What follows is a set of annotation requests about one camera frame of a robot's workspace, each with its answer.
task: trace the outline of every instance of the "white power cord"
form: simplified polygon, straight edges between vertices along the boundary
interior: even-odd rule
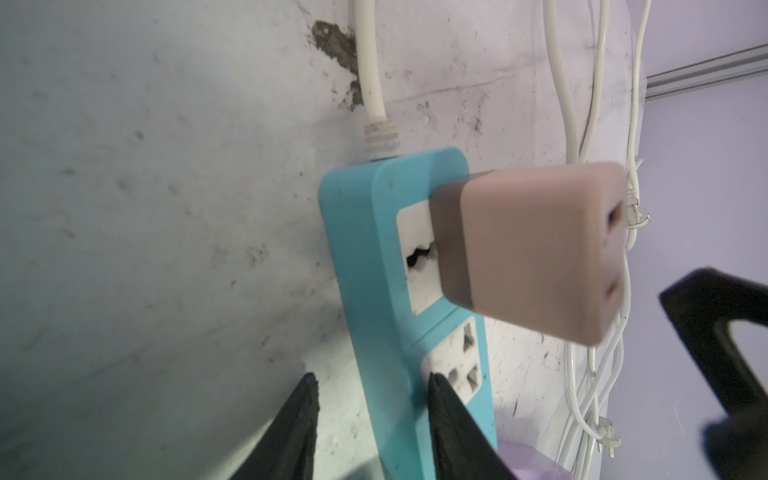
[[[386,117],[376,50],[376,0],[355,1],[357,71],[366,109],[366,144],[371,160],[392,156],[399,146],[397,129]]]
[[[601,0],[600,5],[601,8],[600,21],[598,26],[597,48],[598,52],[594,64],[592,103],[590,107],[587,128],[584,133],[584,140],[581,144],[581,151],[579,151],[578,147],[575,147],[576,139],[578,137],[578,133],[576,131],[576,118],[573,110],[571,94],[568,90],[568,83],[564,75],[562,56],[558,42],[555,2],[556,0],[545,0],[544,2],[544,27],[547,41],[547,53],[549,55],[552,77],[563,114],[566,143],[566,163],[583,163],[588,161],[588,151],[594,137],[594,131],[600,110],[604,76],[606,38],[610,18],[610,0]],[[628,176],[626,211],[627,228],[629,229],[627,238],[627,251],[629,251],[634,245],[634,242],[637,238],[637,228],[642,227],[643,225],[647,224],[648,221],[650,221],[650,214],[648,214],[647,210],[640,207],[640,188],[637,181],[637,167],[641,161],[636,161],[634,156],[635,143],[637,139],[637,119],[640,109],[640,62],[643,40],[645,36],[645,28],[648,22],[648,15],[650,13],[650,3],[651,0],[645,0],[643,17],[637,33],[634,60],[632,64],[631,119],[629,136],[627,139]],[[565,468],[568,468],[568,466],[571,465],[571,462],[574,461],[573,455],[577,449],[576,439],[579,436],[579,431],[581,430],[581,441],[578,444],[578,453],[576,455],[575,463],[572,469],[574,478],[576,480],[585,480],[589,477],[592,458],[594,455],[594,447],[597,442],[609,449],[611,457],[613,456],[614,448],[621,444],[621,440],[615,435],[615,431],[613,430],[611,422],[607,419],[600,418],[599,415],[600,407],[606,402],[624,363],[624,339],[622,338],[622,334],[624,332],[624,328],[626,328],[629,318],[630,303],[631,285],[629,278],[629,268],[627,265],[627,257],[625,254],[624,301],[621,305],[619,315],[617,316],[614,334],[611,337],[611,341],[607,345],[607,349],[603,355],[599,367],[595,368],[597,350],[594,347],[588,349],[588,370],[585,373],[584,378],[582,378],[578,389],[576,387],[574,352],[575,346],[571,343],[566,345],[566,403],[568,404],[568,408],[571,410],[571,415],[566,422],[563,442],[560,448],[560,452],[558,453],[558,463]],[[614,360],[613,366],[611,367],[611,376],[608,378],[600,395],[597,395],[598,386],[602,380],[603,375],[608,369],[607,361],[610,358],[613,358]],[[581,400],[581,403],[579,403],[578,391],[581,390],[582,386],[585,384],[586,379],[589,379],[589,388],[586,396],[584,396],[584,398]]]

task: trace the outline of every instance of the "power strip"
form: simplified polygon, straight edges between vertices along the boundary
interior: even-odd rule
[[[433,480],[425,375],[443,373],[497,448],[482,316],[439,286],[429,198],[469,174],[456,148],[328,174],[319,204],[384,475]]]

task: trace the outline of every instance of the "black object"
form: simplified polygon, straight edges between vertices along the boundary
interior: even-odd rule
[[[230,480],[312,480],[319,410],[317,380],[307,373]]]
[[[660,295],[677,334],[729,418],[707,428],[704,450],[723,480],[768,478],[768,396],[730,336],[738,319],[768,326],[768,287],[715,269]]]
[[[517,480],[442,374],[429,376],[427,406],[438,480]]]

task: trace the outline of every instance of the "white outlet panel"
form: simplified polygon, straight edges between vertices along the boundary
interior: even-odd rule
[[[424,358],[424,385],[429,384],[430,373],[442,373],[464,405],[472,400],[482,386],[475,317],[470,316]]]
[[[400,237],[402,263],[406,269],[411,311],[419,315],[442,297],[438,251],[435,232],[429,214],[429,200],[401,209],[397,213],[397,233]],[[415,265],[408,265],[408,257],[416,249],[429,253],[416,257]]]

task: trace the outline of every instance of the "socket hole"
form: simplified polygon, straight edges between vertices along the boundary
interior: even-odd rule
[[[456,381],[458,380],[458,370],[453,369],[450,372],[448,372],[448,383],[451,384],[451,386],[456,385]]]
[[[415,268],[417,271],[420,271],[430,259],[433,259],[436,256],[437,247],[435,246],[435,242],[432,242],[427,248],[416,247],[416,249],[413,250],[413,253],[406,257],[406,263],[408,264],[409,269]]]
[[[619,202],[616,204],[616,207],[614,207],[613,210],[608,214],[608,229],[612,229],[616,226],[618,221],[621,219],[621,208],[624,206],[624,203]]]
[[[472,324],[464,325],[464,351],[471,349],[475,345],[475,336],[472,335]]]
[[[605,294],[605,296],[607,298],[611,298],[619,290],[620,285],[621,285],[621,278],[617,278],[616,280],[614,280],[611,286],[608,287],[608,292]]]
[[[478,368],[477,365],[473,366],[472,370],[467,374],[467,382],[469,382],[469,388],[472,389],[473,392],[480,386],[480,382],[478,381],[479,374],[480,368]]]

